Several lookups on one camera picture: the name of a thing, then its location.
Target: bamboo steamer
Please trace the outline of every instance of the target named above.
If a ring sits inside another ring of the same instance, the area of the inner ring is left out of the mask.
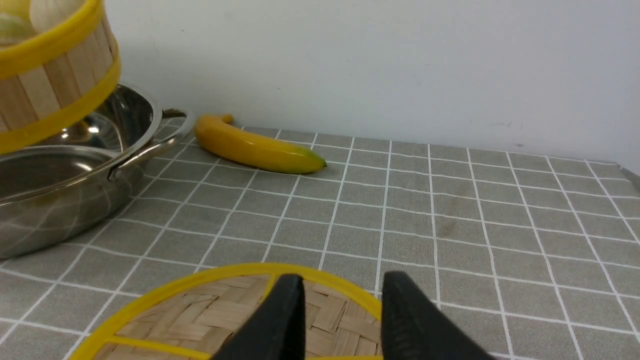
[[[156,289],[102,324],[70,360],[208,360],[277,277],[291,273],[304,278],[307,358],[381,360],[376,298],[325,272],[282,264],[224,266]]]
[[[115,89],[121,68],[104,0],[84,0],[61,24],[0,49],[0,154],[87,116]]]

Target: stainless steel pot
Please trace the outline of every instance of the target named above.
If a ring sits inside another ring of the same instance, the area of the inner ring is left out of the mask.
[[[177,117],[185,118],[180,128],[156,141],[162,119]],[[120,84],[72,127],[0,157],[0,259],[57,244],[106,218],[129,200],[147,160],[179,143],[195,121]]]

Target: yellow banana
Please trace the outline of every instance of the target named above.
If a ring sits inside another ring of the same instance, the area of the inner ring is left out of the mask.
[[[202,115],[195,136],[200,146],[222,158],[252,167],[286,174],[307,174],[326,167],[326,161],[310,149],[249,133],[229,125],[231,115]]]

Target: yellow band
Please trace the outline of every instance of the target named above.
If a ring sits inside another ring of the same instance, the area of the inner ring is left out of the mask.
[[[123,326],[129,323],[133,318],[140,315],[145,310],[148,310],[152,306],[195,286],[218,281],[221,279],[228,279],[237,276],[255,275],[255,274],[269,274],[271,277],[268,282],[265,295],[269,293],[275,278],[282,274],[298,274],[308,281],[317,282],[329,288],[339,291],[346,295],[351,300],[355,301],[358,305],[362,306],[375,319],[380,320],[382,316],[382,304],[381,302],[367,293],[357,285],[350,283],[347,280],[341,279],[332,274],[322,272],[315,269],[305,268],[296,265],[286,264],[274,264],[274,263],[249,263],[228,265],[220,268],[210,269],[203,272],[198,272],[193,275],[183,277],[166,284],[160,288],[157,288],[150,293],[136,299],[129,305],[122,308],[118,313],[113,315],[109,320],[104,322],[95,332],[84,340],[76,351],[71,355],[70,360],[90,360],[94,359],[95,355],[100,349],[110,343],[120,343],[131,346],[137,346],[141,348],[148,348],[150,350],[164,351],[171,354],[183,355],[185,357],[191,357],[193,359],[207,359],[207,355],[201,352],[190,352],[188,349],[179,350],[177,347],[163,345],[161,343],[155,343],[148,340],[128,340],[121,336],[115,335]],[[326,360],[382,360],[380,356],[355,356],[355,357],[326,357]]]
[[[8,133],[0,133],[0,154],[17,151],[45,140],[59,133],[63,128],[80,121],[100,106],[116,88],[122,73],[122,63],[120,62],[120,51],[117,43],[113,52],[115,59],[107,74],[94,88],[76,102],[33,124]]]
[[[62,24],[0,51],[0,80],[41,66],[66,53],[93,33],[103,16],[103,0],[86,0]]]

